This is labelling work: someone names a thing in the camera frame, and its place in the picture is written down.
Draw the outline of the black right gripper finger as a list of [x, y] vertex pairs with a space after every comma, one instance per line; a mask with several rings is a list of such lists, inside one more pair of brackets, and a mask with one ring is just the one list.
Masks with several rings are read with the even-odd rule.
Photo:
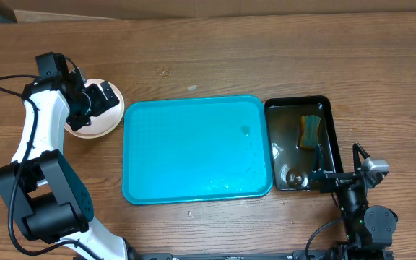
[[360, 160], [361, 157], [365, 160], [367, 158], [370, 158], [371, 156], [363, 149], [363, 147], [358, 142], [356, 142], [352, 146], [352, 158], [355, 172], [363, 172], [362, 161]]
[[317, 144], [315, 147], [315, 154], [314, 154], [313, 167], [312, 167], [313, 173], [321, 173], [323, 171], [323, 161], [324, 161], [324, 155], [323, 155], [322, 146], [320, 144]]

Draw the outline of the white plate with stain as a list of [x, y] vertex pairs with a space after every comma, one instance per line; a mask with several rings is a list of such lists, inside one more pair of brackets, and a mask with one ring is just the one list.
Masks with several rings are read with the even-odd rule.
[[117, 125], [121, 122], [121, 119], [124, 116], [124, 97], [121, 94], [120, 90], [114, 84], [110, 82], [108, 84], [110, 85], [109, 89], [113, 91], [113, 94], [119, 100], [118, 105], [113, 106], [112, 108], [108, 109], [106, 112], [99, 115], [98, 117], [92, 117], [91, 124], [89, 126], [83, 126], [77, 131], [73, 131], [70, 125], [68, 125], [68, 123], [65, 123], [64, 128], [66, 131], [79, 138], [94, 139], [110, 133], [117, 127]]

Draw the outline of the green and yellow sponge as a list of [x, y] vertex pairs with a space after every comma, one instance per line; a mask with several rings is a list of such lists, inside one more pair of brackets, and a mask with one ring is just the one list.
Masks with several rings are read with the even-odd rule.
[[298, 138], [298, 148], [301, 150], [314, 150], [319, 144], [319, 132], [321, 118], [316, 115], [306, 115], [300, 117], [300, 135]]

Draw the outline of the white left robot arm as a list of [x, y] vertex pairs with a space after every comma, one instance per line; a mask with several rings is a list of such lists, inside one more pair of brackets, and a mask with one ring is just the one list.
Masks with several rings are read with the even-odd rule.
[[99, 79], [36, 79], [19, 97], [22, 137], [10, 164], [0, 167], [13, 246], [28, 256], [66, 246], [84, 259], [138, 259], [95, 217], [90, 193], [63, 153], [65, 126], [76, 131], [98, 124], [100, 137], [118, 125], [124, 114], [118, 88]]

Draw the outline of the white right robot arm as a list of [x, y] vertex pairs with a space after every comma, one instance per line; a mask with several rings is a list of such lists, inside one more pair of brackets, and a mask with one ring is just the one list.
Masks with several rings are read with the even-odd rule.
[[[313, 170], [308, 179], [318, 184], [321, 193], [330, 193], [341, 216], [318, 228], [305, 246], [307, 259], [393, 259], [387, 248], [393, 243], [398, 216], [389, 208], [368, 203], [368, 191], [382, 182], [389, 173], [385, 160], [372, 158], [358, 143], [352, 146], [354, 170], [335, 173], [324, 170], [321, 145], [315, 148]], [[343, 223], [346, 240], [336, 242], [327, 251], [312, 252], [310, 245], [322, 231]]]

